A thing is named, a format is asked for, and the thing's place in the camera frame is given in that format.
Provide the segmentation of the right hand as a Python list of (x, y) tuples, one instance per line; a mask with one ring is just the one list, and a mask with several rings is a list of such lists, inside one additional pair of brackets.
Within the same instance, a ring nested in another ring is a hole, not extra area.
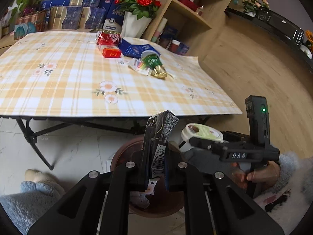
[(239, 168), (238, 163), (233, 163), (232, 166), (235, 168), (232, 180), (241, 189), (246, 189), (248, 182), (261, 183), (264, 189), (268, 189), (273, 187), (280, 177), (280, 166), (273, 161), (269, 161), (266, 166), (248, 174)]

